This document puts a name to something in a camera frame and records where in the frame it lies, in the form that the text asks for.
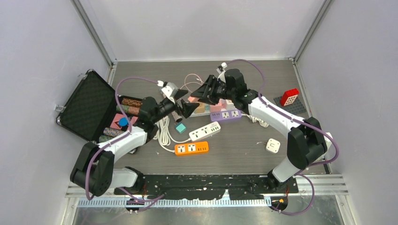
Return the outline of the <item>pink charger with cable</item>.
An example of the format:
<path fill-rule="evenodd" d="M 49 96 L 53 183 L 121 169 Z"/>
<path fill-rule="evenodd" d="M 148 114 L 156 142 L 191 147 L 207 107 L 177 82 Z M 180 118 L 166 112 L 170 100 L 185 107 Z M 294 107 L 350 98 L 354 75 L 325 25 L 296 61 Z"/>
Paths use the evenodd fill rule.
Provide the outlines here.
<path fill-rule="evenodd" d="M 187 79 L 188 79 L 189 76 L 194 76 L 194 77 L 196 77 L 196 78 L 195 78 L 195 81 L 194 81 L 194 82 L 187 82 Z M 190 93 L 192 93 L 192 91 L 188 88 L 188 84 L 198 84 L 199 86 L 201 86 L 201 85 L 204 84 L 204 82 L 202 81 L 202 79 L 200 78 L 200 76 L 198 76 L 197 74 L 190 73 L 190 74 L 188 74 L 188 75 L 185 77 L 185 79 L 184 79 L 184 84 L 183 84 L 183 86 L 182 86 L 181 88 L 187 88 L 187 90 L 188 90 Z M 188 101 L 189 101 L 190 103 L 197 103 L 197 102 L 198 102 L 198 98 L 197 98 L 197 97 L 191 97 L 191 96 L 189 96 L 189 97 L 188 97 Z"/>

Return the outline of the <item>pink cube socket adapter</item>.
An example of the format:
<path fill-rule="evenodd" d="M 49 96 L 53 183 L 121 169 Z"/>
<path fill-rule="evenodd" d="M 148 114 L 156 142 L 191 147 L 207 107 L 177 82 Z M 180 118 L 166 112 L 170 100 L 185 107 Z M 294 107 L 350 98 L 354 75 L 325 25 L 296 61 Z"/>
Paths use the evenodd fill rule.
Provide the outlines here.
<path fill-rule="evenodd" d="M 223 108 L 224 108 L 224 106 L 222 104 L 222 100 L 220 99 L 217 104 L 209 106 L 209 111 L 211 113 L 220 112 Z"/>

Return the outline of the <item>white plug adapter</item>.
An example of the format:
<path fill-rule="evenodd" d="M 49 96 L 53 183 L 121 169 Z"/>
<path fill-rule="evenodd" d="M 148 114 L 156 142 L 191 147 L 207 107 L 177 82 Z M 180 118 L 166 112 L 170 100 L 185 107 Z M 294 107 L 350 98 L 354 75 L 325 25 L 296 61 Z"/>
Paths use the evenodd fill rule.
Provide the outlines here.
<path fill-rule="evenodd" d="M 266 143 L 265 150 L 276 154 L 279 152 L 280 145 L 281 143 L 278 140 L 270 138 Z"/>

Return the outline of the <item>tan cube socket adapter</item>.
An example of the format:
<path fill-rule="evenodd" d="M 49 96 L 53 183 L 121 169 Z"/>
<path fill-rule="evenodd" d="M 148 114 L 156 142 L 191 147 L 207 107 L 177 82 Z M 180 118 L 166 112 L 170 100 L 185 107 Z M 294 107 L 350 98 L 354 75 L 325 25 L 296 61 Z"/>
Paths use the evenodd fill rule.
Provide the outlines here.
<path fill-rule="evenodd" d="M 194 113 L 204 113 L 206 111 L 206 105 L 204 103 L 200 103 L 199 106 L 195 109 Z"/>

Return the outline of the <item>white cube socket adapter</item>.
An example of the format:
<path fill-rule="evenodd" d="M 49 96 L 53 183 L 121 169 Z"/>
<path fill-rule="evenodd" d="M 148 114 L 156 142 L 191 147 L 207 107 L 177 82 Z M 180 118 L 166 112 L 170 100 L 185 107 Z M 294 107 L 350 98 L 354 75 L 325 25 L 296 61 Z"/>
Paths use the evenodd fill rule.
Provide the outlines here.
<path fill-rule="evenodd" d="M 226 109 L 226 110 L 234 110 L 235 109 L 235 106 L 234 106 L 234 104 L 233 104 L 233 102 L 231 101 L 231 100 L 225 100 L 224 101 L 224 108 Z"/>

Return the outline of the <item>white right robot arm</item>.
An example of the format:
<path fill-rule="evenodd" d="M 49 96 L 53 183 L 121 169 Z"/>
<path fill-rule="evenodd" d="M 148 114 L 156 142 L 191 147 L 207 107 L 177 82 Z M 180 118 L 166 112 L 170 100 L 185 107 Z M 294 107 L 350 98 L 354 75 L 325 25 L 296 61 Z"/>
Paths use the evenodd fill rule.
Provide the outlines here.
<path fill-rule="evenodd" d="M 265 121 L 286 137 L 287 156 L 266 178 L 273 192 L 281 192 L 287 180 L 320 159 L 329 148 L 327 135 L 317 119 L 304 119 L 277 107 L 259 92 L 249 89 L 239 69 L 225 71 L 223 79 L 210 75 L 191 96 L 209 105 L 215 105 L 220 99 L 230 100 L 235 108 Z"/>

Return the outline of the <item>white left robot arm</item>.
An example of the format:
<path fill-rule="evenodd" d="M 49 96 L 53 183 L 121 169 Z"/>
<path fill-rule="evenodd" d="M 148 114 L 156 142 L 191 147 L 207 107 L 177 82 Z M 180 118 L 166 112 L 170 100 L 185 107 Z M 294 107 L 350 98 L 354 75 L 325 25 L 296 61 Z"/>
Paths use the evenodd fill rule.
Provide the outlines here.
<path fill-rule="evenodd" d="M 151 141 L 159 129 L 158 121 L 172 112 L 188 118 L 198 106 L 199 103 L 172 101 L 167 97 L 159 103 L 153 97 L 142 99 L 138 119 L 125 132 L 107 142 L 88 142 L 83 146 L 70 181 L 85 190 L 88 200 L 103 195 L 110 188 L 127 188 L 139 194 L 144 188 L 143 174 L 129 166 L 115 169 L 115 162 Z"/>

